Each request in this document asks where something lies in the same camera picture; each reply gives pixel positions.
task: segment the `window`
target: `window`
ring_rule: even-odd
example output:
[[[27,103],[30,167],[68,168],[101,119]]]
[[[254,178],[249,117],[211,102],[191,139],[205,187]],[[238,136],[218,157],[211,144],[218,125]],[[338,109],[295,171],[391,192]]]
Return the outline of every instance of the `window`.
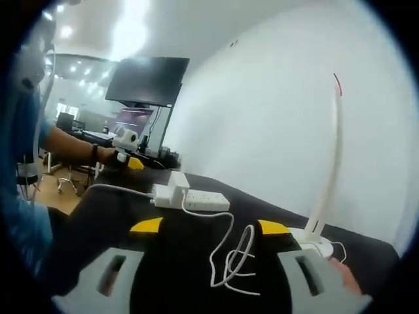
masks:
[[[79,115],[79,108],[77,107],[72,107],[72,106],[67,106],[64,105],[63,103],[58,103],[57,104],[57,115],[56,118],[58,118],[58,116],[60,115],[60,113],[68,113],[71,114],[75,117],[75,119],[77,119],[77,116]]]

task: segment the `screen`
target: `screen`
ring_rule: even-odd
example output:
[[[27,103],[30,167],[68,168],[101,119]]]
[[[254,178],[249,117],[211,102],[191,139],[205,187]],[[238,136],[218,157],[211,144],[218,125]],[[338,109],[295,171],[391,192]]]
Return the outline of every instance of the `screen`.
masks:
[[[114,121],[110,123],[109,131],[115,133],[117,126],[123,126],[137,132],[140,136],[152,114],[153,110],[151,109],[122,109]]]
[[[106,100],[119,101],[126,106],[150,104],[173,105],[181,88],[189,59],[129,58],[115,70]]]

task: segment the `hand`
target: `hand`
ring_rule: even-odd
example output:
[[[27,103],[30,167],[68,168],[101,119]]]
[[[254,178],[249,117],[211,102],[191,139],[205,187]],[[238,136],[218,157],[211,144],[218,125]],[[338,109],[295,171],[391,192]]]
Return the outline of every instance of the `hand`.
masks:
[[[342,274],[343,285],[349,290],[351,290],[353,293],[356,293],[361,296],[361,288],[356,282],[355,277],[354,275],[352,275],[352,272],[349,269],[349,267],[345,264],[340,263],[336,258],[331,258],[329,262]]]
[[[115,148],[98,147],[98,162],[106,165],[113,157]]]

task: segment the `wristwatch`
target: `wristwatch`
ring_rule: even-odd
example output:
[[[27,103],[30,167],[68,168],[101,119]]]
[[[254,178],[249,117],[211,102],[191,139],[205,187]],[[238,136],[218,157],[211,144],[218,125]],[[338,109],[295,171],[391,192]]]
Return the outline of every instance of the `wristwatch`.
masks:
[[[93,144],[91,166],[96,165],[96,163],[98,162],[98,148],[99,148],[98,144]]]

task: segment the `white wall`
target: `white wall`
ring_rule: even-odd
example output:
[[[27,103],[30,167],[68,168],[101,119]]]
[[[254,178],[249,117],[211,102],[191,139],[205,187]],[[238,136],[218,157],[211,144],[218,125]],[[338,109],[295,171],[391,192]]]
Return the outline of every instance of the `white wall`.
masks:
[[[185,82],[164,144],[184,171],[308,216],[331,161],[336,73],[344,152],[330,223],[395,243],[407,207],[417,212],[417,97],[391,37],[344,3],[283,12],[218,51]]]

